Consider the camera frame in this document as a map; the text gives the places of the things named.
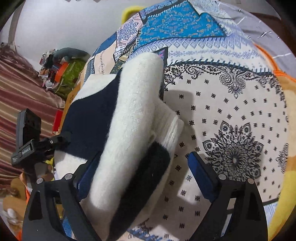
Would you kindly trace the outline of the wooden lap desk tray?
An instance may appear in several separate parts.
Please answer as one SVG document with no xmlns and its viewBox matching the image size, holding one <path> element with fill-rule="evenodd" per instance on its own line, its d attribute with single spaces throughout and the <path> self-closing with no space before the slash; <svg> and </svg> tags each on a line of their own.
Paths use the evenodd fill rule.
<svg viewBox="0 0 296 241">
<path fill-rule="evenodd" d="M 64 110 L 62 113 L 61 123 L 59 126 L 59 132 L 62 130 L 62 126 L 63 126 L 64 120 L 66 118 L 66 114 L 69 110 L 69 107 L 70 107 L 71 103 L 73 102 L 74 98 L 76 97 L 77 93 L 81 89 L 81 86 L 82 86 L 82 82 L 79 81 L 78 84 L 74 87 L 74 89 L 67 96 L 67 99 L 65 102 L 65 107 L 64 107 Z"/>
</svg>

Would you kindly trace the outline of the green fabric storage box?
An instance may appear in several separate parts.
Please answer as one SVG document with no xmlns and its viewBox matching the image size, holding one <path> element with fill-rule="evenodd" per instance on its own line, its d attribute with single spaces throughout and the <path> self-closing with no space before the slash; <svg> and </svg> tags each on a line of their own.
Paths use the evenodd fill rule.
<svg viewBox="0 0 296 241">
<path fill-rule="evenodd" d="M 68 94 L 73 90 L 78 80 L 80 72 L 83 70 L 85 61 L 81 59 L 74 59 L 69 62 L 68 68 L 64 72 L 61 81 L 54 92 L 62 99 L 66 100 Z"/>
</svg>

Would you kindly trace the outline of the cream navy striped sweater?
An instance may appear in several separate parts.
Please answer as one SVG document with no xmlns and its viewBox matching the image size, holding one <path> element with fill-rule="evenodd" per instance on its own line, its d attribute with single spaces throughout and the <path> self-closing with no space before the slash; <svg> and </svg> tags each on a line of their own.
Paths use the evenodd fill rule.
<svg viewBox="0 0 296 241">
<path fill-rule="evenodd" d="M 66 114 L 57 176 L 95 162 L 81 205 L 102 240 L 146 220 L 164 189 L 184 123 L 159 97 L 163 77 L 159 55 L 139 54 L 116 74 L 90 75 Z"/>
</svg>

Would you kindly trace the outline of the red box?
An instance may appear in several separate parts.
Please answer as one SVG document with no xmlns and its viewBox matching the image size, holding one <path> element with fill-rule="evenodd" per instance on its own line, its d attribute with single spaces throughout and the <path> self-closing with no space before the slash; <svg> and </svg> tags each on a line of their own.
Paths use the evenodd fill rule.
<svg viewBox="0 0 296 241">
<path fill-rule="evenodd" d="M 61 121 L 62 121 L 62 115 L 63 115 L 62 110 L 57 110 L 56 111 L 54 122 L 53 122 L 53 128 L 52 128 L 53 133 L 59 131 L 60 124 L 61 124 Z"/>
</svg>

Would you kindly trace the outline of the blue patchwork bedspread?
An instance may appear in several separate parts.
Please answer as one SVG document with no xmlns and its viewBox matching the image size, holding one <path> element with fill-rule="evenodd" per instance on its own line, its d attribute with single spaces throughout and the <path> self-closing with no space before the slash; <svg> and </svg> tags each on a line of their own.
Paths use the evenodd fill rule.
<svg viewBox="0 0 296 241">
<path fill-rule="evenodd" d="M 153 211 L 117 240 L 191 240 L 211 203 L 189 169 L 189 154 L 230 180 L 252 178 L 264 206 L 282 189 L 287 101 L 243 31 L 206 12 L 201 1 L 163 1 L 139 14 L 93 53 L 82 86 L 92 74 L 116 74 L 137 55 L 155 53 L 164 67 L 159 97 L 184 125 Z"/>
</svg>

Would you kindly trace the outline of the orange box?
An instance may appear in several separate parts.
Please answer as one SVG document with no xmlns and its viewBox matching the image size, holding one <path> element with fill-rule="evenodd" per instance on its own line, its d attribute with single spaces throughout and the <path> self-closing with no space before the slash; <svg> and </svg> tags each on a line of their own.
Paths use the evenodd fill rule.
<svg viewBox="0 0 296 241">
<path fill-rule="evenodd" d="M 66 69 L 68 68 L 69 63 L 65 62 L 63 63 L 60 68 L 58 69 L 58 71 L 56 72 L 55 75 L 55 82 L 59 83 L 61 81 L 61 78 L 64 74 L 64 72 L 66 71 Z"/>
</svg>

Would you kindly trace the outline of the yellow foam tube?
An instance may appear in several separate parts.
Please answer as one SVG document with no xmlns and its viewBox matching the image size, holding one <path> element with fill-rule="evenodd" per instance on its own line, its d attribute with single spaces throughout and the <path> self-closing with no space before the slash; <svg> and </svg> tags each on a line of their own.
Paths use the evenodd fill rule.
<svg viewBox="0 0 296 241">
<path fill-rule="evenodd" d="M 121 23 L 124 24 L 127 20 L 129 20 L 134 15 L 139 15 L 140 11 L 143 10 L 144 6 L 129 6 L 125 8 L 121 14 Z"/>
</svg>

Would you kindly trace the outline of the grey plush toy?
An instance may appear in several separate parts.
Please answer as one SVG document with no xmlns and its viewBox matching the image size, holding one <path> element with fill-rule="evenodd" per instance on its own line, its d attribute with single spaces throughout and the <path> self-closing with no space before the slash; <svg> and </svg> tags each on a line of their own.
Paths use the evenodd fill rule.
<svg viewBox="0 0 296 241">
<path fill-rule="evenodd" d="M 60 62 L 62 59 L 64 59 L 66 62 L 69 62 L 72 59 L 87 60 L 89 57 L 90 55 L 83 50 L 66 47 L 58 49 L 53 54 L 53 62 Z"/>
</svg>

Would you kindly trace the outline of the clutter pile of clothes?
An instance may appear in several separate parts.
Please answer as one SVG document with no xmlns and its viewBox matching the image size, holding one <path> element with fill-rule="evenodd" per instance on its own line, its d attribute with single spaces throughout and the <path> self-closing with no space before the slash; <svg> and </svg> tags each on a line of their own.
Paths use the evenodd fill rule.
<svg viewBox="0 0 296 241">
<path fill-rule="evenodd" d="M 55 81 L 55 76 L 59 69 L 59 64 L 54 63 L 53 56 L 55 52 L 55 49 L 45 52 L 40 60 L 41 69 L 38 76 L 43 81 L 42 87 L 46 91 L 52 90 L 58 85 L 58 82 Z"/>
</svg>

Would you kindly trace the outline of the pink striped curtain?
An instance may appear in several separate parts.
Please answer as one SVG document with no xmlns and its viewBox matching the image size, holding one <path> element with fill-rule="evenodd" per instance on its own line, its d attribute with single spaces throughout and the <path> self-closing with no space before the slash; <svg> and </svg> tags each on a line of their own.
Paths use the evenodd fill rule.
<svg viewBox="0 0 296 241">
<path fill-rule="evenodd" d="M 28 108 L 42 120 L 41 136 L 50 137 L 57 110 L 65 101 L 42 88 L 37 71 L 8 44 L 1 44 L 1 184 L 10 185 L 20 175 L 12 167 L 11 155 L 16 149 L 16 119 Z"/>
</svg>

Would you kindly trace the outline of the grey checked bed sheet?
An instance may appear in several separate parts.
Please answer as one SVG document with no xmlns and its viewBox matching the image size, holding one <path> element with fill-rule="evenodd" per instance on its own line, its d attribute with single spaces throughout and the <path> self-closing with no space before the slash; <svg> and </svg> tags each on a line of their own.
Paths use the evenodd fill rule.
<svg viewBox="0 0 296 241">
<path fill-rule="evenodd" d="M 245 9 L 222 1 L 201 1 L 202 8 L 221 20 L 232 20 L 254 44 L 264 64 L 295 78 L 295 53 L 288 46 L 288 33 L 278 18 L 256 16 Z"/>
</svg>

